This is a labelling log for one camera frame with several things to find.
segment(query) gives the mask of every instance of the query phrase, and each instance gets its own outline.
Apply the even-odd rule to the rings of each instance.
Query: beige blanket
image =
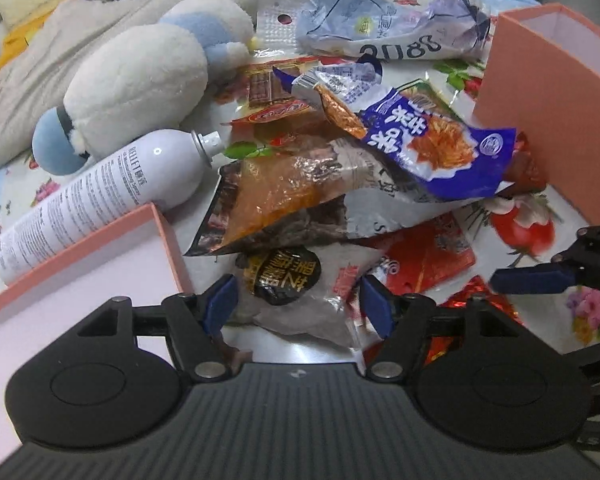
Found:
[[[80,62],[134,25],[155,23],[180,0],[69,0],[28,49],[0,71],[0,167],[30,148],[40,115],[62,102]],[[235,0],[253,17],[258,0]]]

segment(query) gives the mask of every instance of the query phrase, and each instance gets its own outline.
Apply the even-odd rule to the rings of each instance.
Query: pink box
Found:
[[[600,224],[600,28],[560,4],[498,17],[474,115],[515,126],[550,183]]]
[[[0,462],[19,445],[4,407],[4,388],[27,360],[112,296],[159,304],[192,285],[170,225],[153,204],[119,218],[0,293]],[[166,343],[138,346],[170,362]]]

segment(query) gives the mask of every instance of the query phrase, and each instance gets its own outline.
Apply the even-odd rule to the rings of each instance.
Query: candy wrapper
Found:
[[[478,57],[490,29],[481,0],[432,0],[424,12],[386,0],[309,0],[296,26],[308,52],[385,59]]]
[[[494,307],[503,311],[511,319],[519,323],[521,322],[520,318],[518,317],[518,313],[509,303],[507,298],[492,292],[481,276],[472,277],[472,279],[469,280],[469,283],[467,283],[462,290],[456,292],[440,306],[447,308],[464,308],[466,306],[466,302],[474,294],[484,294],[487,301],[489,301]],[[432,337],[429,353],[427,354],[427,358],[425,360],[425,365],[428,365],[430,362],[435,361],[435,359],[442,357],[444,354],[453,350],[454,348],[458,348],[461,344],[461,337]],[[365,362],[371,362],[378,355],[381,347],[382,342],[379,342],[365,349],[363,352]]]
[[[480,129],[421,108],[394,88],[311,70],[283,88],[448,200],[493,196],[514,150],[514,128]]]
[[[235,80],[216,96],[221,104],[236,101],[237,124],[266,124],[283,118],[298,117],[312,109],[306,102],[293,97],[273,75],[275,67],[298,76],[310,69],[333,73],[354,80],[380,82],[382,66],[371,57],[363,56],[358,62],[341,64],[340,59],[327,56],[305,56],[252,64],[240,70]]]
[[[236,259],[240,302],[232,321],[359,348],[345,299],[381,255],[382,251],[352,244],[240,254]]]
[[[397,296],[424,293],[475,263],[474,251],[453,213],[361,243],[384,251],[369,273]]]
[[[367,238],[470,202],[437,199],[327,121],[311,130],[221,168],[187,256]]]

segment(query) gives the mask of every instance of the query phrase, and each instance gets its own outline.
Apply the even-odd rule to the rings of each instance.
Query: blue snack bag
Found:
[[[309,71],[291,90],[363,144],[446,200],[493,196],[513,154],[515,128],[473,128],[419,108],[394,88]]]
[[[361,141],[383,152],[440,198],[493,196],[513,154],[515,128],[485,130],[427,112],[395,89],[359,113]]]

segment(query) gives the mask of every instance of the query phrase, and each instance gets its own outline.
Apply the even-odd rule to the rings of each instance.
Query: black round label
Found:
[[[318,282],[320,272],[318,256],[304,247],[275,249],[258,265],[253,294],[272,305],[291,303]]]

